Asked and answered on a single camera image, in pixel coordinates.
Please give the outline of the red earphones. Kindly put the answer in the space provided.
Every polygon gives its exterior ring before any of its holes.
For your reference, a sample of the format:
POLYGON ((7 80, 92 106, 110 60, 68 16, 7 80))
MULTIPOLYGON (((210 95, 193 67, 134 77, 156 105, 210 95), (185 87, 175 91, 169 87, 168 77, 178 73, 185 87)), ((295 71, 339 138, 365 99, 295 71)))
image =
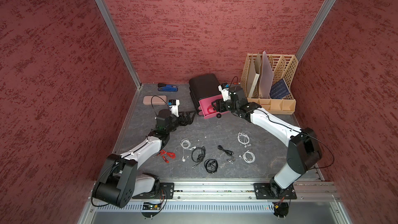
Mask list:
POLYGON ((213 106, 213 105, 210 105, 210 106, 207 108, 207 112, 208 112, 208 114, 214 114, 214 113, 217 112, 217 108, 216 108, 215 106, 213 106))
POLYGON ((173 152, 167 152, 162 149, 158 152, 157 157, 161 157, 165 163, 169 163, 169 159, 175 159, 176 155, 173 152))

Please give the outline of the black pink drawer cabinet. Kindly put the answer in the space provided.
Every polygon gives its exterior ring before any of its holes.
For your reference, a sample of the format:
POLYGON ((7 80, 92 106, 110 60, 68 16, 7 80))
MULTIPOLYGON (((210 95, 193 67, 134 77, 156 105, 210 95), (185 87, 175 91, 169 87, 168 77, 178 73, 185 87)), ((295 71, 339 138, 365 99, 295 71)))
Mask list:
POLYGON ((208 114, 207 108, 216 99, 221 99, 221 92, 218 90, 220 82, 215 74, 205 74, 189 80, 190 96, 198 115, 204 119, 212 117, 221 118, 220 113, 208 114))

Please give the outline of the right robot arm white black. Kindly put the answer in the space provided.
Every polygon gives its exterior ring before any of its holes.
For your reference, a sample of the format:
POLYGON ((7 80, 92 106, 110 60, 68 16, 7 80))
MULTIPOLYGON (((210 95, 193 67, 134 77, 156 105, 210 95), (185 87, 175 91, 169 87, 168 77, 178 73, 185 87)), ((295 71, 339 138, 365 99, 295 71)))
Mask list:
POLYGON ((189 139, 193 146, 204 146, 205 158, 217 160, 218 170, 207 172, 203 164, 188 159, 182 177, 269 180, 278 174, 287 164, 289 141, 302 128, 290 116, 277 121, 264 115, 263 109, 257 109, 254 116, 259 125, 230 112, 221 118, 196 115, 193 125, 181 131, 181 138, 189 139))

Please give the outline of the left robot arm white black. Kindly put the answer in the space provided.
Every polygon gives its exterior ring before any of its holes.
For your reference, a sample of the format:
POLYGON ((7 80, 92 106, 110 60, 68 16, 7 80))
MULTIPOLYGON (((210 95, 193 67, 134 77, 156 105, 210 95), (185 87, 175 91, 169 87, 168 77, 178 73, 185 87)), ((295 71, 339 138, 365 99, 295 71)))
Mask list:
POLYGON ((123 208, 132 197, 140 194, 156 194, 159 179, 152 174, 138 175, 138 169, 153 155, 158 154, 169 142, 170 134, 178 127, 194 122, 196 111, 179 112, 161 110, 156 116, 156 125, 144 141, 120 155, 109 155, 94 184, 91 199, 106 205, 123 208))

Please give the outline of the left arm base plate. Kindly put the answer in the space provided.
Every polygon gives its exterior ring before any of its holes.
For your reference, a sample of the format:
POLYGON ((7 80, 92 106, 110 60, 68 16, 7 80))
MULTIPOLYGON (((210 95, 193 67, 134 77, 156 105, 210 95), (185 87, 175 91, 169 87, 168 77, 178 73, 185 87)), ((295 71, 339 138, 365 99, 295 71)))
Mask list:
POLYGON ((169 200, 173 198, 174 186, 174 183, 160 182, 156 187, 157 190, 138 194, 133 196, 132 199, 162 200, 163 197, 166 197, 169 200))

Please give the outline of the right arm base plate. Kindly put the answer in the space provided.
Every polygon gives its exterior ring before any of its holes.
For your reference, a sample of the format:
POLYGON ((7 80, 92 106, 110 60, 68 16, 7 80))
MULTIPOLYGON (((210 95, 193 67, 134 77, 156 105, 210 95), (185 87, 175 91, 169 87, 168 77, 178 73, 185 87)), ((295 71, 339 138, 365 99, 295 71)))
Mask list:
POLYGON ((291 184, 286 189, 276 183, 254 183, 254 193, 257 200, 296 200, 297 195, 291 184))

